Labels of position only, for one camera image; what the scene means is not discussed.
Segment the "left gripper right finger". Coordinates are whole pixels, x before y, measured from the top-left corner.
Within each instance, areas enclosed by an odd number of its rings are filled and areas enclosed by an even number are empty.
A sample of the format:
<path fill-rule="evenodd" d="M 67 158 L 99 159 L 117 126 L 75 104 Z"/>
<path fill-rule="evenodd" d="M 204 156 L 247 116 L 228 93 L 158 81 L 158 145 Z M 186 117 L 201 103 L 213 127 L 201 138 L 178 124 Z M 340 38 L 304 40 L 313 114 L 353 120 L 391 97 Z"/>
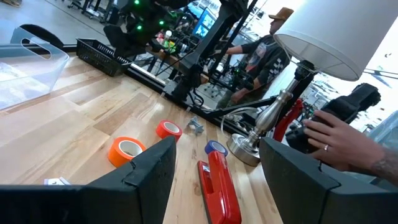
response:
<path fill-rule="evenodd" d="M 271 138 L 260 140 L 259 155 L 284 224 L 398 224 L 398 191 L 323 165 Z"/>

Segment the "blue tape roll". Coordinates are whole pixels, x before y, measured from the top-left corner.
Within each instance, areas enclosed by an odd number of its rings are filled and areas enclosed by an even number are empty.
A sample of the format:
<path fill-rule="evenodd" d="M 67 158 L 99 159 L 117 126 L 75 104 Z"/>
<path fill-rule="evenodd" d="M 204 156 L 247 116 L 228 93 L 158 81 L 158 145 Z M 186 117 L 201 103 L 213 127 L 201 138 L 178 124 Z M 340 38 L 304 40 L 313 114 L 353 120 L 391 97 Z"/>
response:
<path fill-rule="evenodd" d="M 210 140 L 205 146 L 205 152 L 209 154 L 213 151 L 218 151 L 224 156 L 228 155 L 228 150 L 221 143 L 219 143 L 218 141 Z"/>

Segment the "monitor with blue screen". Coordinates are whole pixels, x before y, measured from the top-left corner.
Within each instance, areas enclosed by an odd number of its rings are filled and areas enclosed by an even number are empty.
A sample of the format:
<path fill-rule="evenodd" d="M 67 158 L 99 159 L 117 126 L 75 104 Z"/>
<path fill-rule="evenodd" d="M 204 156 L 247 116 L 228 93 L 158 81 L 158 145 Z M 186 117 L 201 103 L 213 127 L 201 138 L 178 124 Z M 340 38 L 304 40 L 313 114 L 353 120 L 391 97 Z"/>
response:
<path fill-rule="evenodd" d="M 215 15 L 206 7 L 193 29 L 192 34 L 199 39 L 204 39 L 215 21 Z"/>

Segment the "person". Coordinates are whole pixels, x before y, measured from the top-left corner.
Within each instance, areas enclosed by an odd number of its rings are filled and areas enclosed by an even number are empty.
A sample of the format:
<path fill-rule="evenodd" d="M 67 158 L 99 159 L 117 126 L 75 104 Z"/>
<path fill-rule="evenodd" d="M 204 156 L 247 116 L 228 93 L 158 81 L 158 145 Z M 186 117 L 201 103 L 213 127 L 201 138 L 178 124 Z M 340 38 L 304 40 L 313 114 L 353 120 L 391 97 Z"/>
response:
<path fill-rule="evenodd" d="M 292 9 L 283 7 L 277 14 L 269 16 L 272 22 L 268 35 L 255 42 L 237 45 L 226 50 L 228 55 L 248 55 L 245 72 L 253 78 L 253 89 L 226 91 L 216 106 L 218 109 L 258 101 L 266 94 L 275 78 L 290 63 L 290 57 L 275 41 L 274 34 L 293 13 Z"/>

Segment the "silver lamp base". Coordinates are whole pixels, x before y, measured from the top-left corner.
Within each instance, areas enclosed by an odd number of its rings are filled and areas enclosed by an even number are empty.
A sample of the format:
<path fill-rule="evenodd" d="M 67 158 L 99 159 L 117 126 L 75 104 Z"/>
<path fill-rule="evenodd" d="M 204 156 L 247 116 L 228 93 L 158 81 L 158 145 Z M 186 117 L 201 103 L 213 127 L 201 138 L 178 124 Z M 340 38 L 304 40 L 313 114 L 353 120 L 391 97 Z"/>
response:
<path fill-rule="evenodd" d="M 264 134 L 272 130 L 291 109 L 315 76 L 315 67 L 304 60 L 298 63 L 294 79 L 280 91 L 275 101 L 256 118 L 254 129 L 244 137 L 232 134 L 227 141 L 229 150 L 242 162 L 256 167 L 260 163 L 257 144 Z"/>

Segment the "orange tape roll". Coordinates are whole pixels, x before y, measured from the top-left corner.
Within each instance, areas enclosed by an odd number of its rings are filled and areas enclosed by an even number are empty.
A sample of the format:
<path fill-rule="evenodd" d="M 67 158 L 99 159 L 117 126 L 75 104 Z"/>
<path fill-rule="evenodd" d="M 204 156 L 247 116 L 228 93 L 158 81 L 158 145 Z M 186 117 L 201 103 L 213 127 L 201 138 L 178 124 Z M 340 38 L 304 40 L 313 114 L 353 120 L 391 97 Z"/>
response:
<path fill-rule="evenodd" d="M 113 141 L 108 152 L 108 159 L 113 166 L 121 167 L 145 150 L 145 145 L 139 140 L 121 136 Z"/>

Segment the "clear plastic bin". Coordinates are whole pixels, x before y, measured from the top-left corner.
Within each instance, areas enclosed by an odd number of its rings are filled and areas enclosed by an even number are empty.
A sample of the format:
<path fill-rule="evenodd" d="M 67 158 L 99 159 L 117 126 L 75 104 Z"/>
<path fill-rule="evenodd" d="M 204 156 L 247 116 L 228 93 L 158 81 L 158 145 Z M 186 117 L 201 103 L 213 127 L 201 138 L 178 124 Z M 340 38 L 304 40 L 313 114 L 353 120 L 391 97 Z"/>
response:
<path fill-rule="evenodd" d="M 0 26 L 0 110 L 49 94 L 69 55 L 41 26 Z"/>

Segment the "white lamp shade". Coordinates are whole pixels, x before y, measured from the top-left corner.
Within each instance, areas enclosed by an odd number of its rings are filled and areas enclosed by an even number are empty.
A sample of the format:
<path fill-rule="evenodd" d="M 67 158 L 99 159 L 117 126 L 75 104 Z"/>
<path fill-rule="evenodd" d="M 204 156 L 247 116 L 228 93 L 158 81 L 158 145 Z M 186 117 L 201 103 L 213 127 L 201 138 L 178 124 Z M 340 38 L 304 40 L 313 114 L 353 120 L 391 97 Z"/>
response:
<path fill-rule="evenodd" d="M 398 0 L 305 0 L 274 34 L 314 70 L 354 82 L 398 17 Z"/>

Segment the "red tape roll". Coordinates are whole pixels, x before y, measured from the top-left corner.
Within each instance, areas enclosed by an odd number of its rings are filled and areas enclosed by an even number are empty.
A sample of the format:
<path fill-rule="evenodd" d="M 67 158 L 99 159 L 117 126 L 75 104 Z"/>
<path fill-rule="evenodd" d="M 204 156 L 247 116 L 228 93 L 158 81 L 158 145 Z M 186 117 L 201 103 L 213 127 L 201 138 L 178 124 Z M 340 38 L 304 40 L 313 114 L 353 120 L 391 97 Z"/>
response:
<path fill-rule="evenodd" d="M 167 136 L 174 136 L 176 141 L 178 141 L 183 134 L 182 129 L 169 120 L 162 120 L 156 127 L 155 132 L 162 139 Z"/>

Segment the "person's forearm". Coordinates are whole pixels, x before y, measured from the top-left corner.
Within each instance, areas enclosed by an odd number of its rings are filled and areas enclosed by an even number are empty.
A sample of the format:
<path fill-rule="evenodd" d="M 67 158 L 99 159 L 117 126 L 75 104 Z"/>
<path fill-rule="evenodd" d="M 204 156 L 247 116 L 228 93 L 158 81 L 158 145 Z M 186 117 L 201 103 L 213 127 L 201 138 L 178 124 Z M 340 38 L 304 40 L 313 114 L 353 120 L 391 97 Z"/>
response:
<path fill-rule="evenodd" d="M 398 152 L 384 147 L 381 151 L 382 157 L 371 165 L 371 170 L 398 187 Z"/>

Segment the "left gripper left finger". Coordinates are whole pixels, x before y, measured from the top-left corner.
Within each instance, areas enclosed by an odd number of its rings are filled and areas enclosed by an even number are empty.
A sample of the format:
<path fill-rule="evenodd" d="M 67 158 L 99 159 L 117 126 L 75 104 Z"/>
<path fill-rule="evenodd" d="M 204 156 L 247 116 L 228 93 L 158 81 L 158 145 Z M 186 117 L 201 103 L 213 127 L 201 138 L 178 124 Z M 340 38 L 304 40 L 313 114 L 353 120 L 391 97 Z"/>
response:
<path fill-rule="evenodd" d="M 176 152 L 168 136 L 86 185 L 0 185 L 0 224 L 162 224 Z"/>

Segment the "red stapler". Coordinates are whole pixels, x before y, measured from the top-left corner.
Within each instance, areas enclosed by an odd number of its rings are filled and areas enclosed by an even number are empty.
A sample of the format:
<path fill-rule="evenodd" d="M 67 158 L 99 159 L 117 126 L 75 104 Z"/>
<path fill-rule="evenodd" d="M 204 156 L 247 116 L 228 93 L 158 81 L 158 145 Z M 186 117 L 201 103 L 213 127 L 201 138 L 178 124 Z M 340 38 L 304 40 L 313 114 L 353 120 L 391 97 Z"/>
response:
<path fill-rule="evenodd" d="M 213 151 L 208 162 L 198 161 L 202 197 L 209 224 L 241 224 L 242 217 L 224 154 Z"/>

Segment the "black mesh basket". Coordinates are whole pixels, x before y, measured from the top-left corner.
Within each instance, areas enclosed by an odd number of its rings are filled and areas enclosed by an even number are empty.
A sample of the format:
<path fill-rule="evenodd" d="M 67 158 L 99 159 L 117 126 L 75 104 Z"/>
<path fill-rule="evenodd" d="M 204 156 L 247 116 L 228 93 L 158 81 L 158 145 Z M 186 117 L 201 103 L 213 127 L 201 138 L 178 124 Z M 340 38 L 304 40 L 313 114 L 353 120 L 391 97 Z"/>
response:
<path fill-rule="evenodd" d="M 96 39 L 77 39 L 77 56 L 101 72 L 116 77 L 122 75 L 132 61 L 115 56 L 114 50 Z"/>

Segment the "person's hand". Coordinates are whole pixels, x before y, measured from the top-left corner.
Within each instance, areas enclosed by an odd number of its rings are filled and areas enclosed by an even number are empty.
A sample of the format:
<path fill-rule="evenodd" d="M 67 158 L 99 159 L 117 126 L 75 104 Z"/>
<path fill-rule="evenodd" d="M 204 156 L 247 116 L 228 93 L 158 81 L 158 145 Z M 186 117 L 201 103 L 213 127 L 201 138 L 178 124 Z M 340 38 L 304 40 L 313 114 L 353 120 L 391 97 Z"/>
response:
<path fill-rule="evenodd" d="M 348 171 L 353 167 L 371 170 L 375 163 L 384 158 L 382 146 L 336 116 L 320 110 L 315 111 L 315 116 L 326 124 L 312 119 L 303 122 L 308 143 L 317 148 L 310 154 L 315 159 L 335 169 Z"/>

